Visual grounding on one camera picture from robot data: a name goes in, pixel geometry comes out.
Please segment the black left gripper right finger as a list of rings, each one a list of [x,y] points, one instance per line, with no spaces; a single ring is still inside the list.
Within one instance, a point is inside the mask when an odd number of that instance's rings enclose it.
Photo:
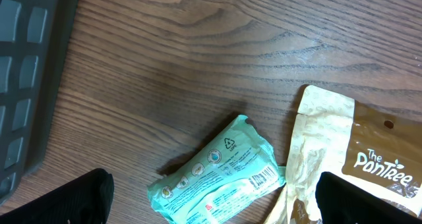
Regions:
[[[324,224],[421,224],[421,220],[363,189],[323,172],[316,202]]]

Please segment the green flushable wipes pack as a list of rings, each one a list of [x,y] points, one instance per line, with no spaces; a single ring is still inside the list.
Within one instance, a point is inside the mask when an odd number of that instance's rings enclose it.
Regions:
[[[148,187],[152,209],[169,223],[224,223],[286,183],[273,146],[238,115],[191,160]]]

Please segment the brown mixed nuts bag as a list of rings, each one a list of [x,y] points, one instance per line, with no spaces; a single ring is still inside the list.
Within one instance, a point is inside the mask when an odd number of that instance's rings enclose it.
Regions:
[[[326,223],[321,202],[351,198],[337,188],[318,196],[326,175],[374,196],[383,216],[421,219],[421,123],[373,109],[316,86],[305,87],[286,164],[286,185],[267,223]]]

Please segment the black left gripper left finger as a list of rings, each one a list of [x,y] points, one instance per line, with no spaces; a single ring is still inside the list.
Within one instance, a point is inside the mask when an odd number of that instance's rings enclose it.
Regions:
[[[1,216],[1,224],[105,224],[111,211],[111,173],[94,169]]]

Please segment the dark grey plastic basket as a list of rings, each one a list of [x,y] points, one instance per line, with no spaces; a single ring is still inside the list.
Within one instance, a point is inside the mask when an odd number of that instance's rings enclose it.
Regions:
[[[1,0],[1,202],[43,162],[78,0]]]

